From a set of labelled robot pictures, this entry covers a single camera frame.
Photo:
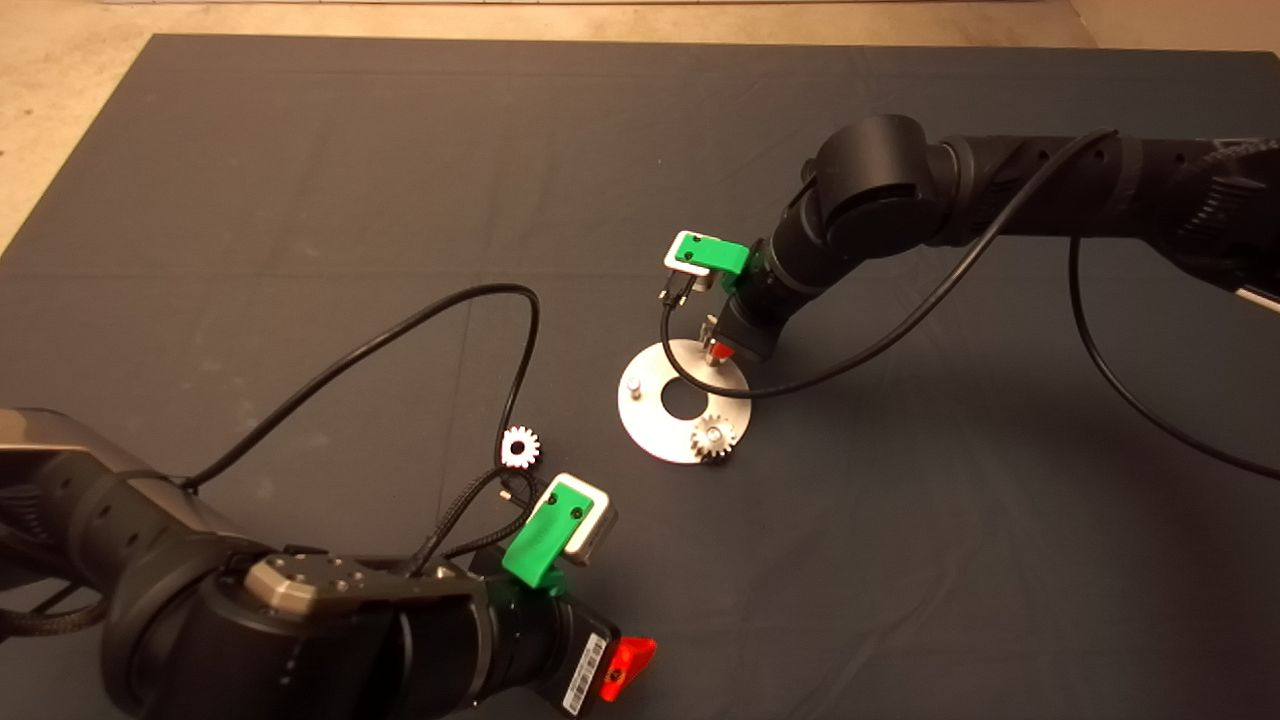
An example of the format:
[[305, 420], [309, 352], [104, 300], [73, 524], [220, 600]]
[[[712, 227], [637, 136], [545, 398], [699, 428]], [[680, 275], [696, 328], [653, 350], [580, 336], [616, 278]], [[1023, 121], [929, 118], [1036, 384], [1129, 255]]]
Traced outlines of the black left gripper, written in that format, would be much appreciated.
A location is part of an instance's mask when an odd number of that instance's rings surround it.
[[490, 694], [524, 688], [564, 719], [588, 719], [616, 702], [655, 657], [658, 643], [623, 635], [570, 594], [495, 585], [490, 596]]

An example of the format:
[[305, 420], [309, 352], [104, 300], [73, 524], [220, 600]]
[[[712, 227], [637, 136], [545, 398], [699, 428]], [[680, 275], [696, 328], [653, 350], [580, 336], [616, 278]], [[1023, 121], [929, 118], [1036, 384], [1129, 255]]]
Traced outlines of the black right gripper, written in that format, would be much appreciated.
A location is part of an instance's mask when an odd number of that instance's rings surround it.
[[719, 342], [707, 346], [707, 363], [726, 363], [733, 352], [751, 363], [769, 360], [790, 318], [801, 307], [803, 292], [774, 266], [772, 242], [758, 240], [719, 310], [714, 332]]

